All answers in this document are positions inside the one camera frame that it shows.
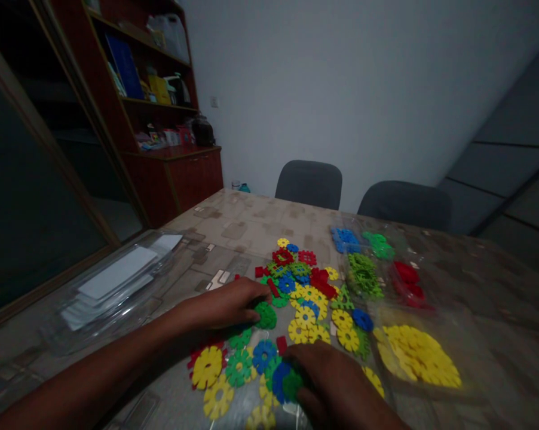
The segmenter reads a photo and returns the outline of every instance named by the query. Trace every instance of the table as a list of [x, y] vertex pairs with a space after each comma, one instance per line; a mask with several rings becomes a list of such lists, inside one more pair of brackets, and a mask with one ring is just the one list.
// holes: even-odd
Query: table
[[[132, 321], [127, 328], [162, 315], [211, 282], [232, 280], [234, 274], [254, 278], [255, 267], [267, 263], [281, 237], [314, 251], [319, 267], [339, 269], [339, 254], [329, 230], [339, 215], [279, 199], [219, 191], [165, 226], [184, 233], [175, 251], [176, 265], [164, 287], [146, 303], [145, 320]], [[384, 224], [358, 218], [372, 230]], [[459, 322], [475, 345], [471, 371], [483, 394], [479, 402], [465, 402], [396, 390], [384, 377], [382, 365], [368, 359], [398, 414], [419, 429], [539, 428], [539, 274], [493, 243], [393, 225], [406, 239], [409, 251], [423, 258], [420, 276], [425, 293], [443, 306], [460, 309]], [[53, 356], [36, 328], [60, 294], [51, 294], [0, 327], [1, 377], [23, 381], [18, 395], [110, 341], [67, 357]], [[278, 326], [268, 334], [272, 340], [287, 333], [294, 310], [288, 305], [277, 313]], [[181, 340], [145, 375], [109, 413], [108, 428], [210, 428], [212, 423], [202, 411], [203, 393], [191, 390], [186, 367], [189, 348], [196, 341]], [[260, 404], [258, 388], [259, 377], [237, 389], [228, 414], [213, 428], [228, 428], [229, 423], [231, 428], [243, 428], [254, 406]], [[17, 394], [10, 396], [12, 401]], [[294, 414], [278, 409], [278, 424], [306, 428], [304, 415]]]

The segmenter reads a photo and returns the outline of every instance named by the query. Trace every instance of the white wall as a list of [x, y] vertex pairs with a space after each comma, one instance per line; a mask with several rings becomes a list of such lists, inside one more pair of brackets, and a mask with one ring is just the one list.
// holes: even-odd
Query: white wall
[[380, 180], [438, 184], [539, 50], [539, 0], [181, 3], [225, 186], [330, 162], [352, 212]]

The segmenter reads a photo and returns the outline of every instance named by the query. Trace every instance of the hand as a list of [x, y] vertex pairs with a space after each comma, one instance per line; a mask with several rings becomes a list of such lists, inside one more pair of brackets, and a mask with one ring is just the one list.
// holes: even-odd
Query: hand
[[285, 358], [296, 360], [313, 387], [297, 393], [316, 429], [407, 429], [389, 408], [363, 370], [348, 355], [318, 340], [290, 346]]
[[260, 301], [269, 302], [271, 290], [248, 278], [240, 278], [208, 291], [197, 297], [184, 300], [182, 308], [187, 318], [192, 319], [194, 328], [224, 328], [242, 323], [256, 323], [259, 314], [253, 307]]

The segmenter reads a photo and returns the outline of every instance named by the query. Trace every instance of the chair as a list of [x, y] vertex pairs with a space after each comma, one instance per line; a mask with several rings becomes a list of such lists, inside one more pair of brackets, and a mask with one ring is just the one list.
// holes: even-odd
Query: chair
[[341, 182], [341, 172], [334, 165], [293, 160], [281, 169], [275, 197], [338, 210]]
[[447, 231], [451, 197], [439, 189], [411, 182], [383, 181], [367, 190], [359, 215]]

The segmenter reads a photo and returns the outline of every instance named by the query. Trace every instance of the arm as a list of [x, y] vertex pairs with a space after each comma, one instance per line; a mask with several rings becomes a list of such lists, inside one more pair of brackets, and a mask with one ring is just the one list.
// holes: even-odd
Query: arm
[[184, 300], [147, 325], [78, 361], [0, 415], [0, 429], [91, 428], [177, 337], [259, 321], [249, 305], [271, 291], [247, 278]]
[[305, 370], [312, 387], [297, 398], [315, 429], [408, 430], [351, 357], [318, 340], [286, 353]]

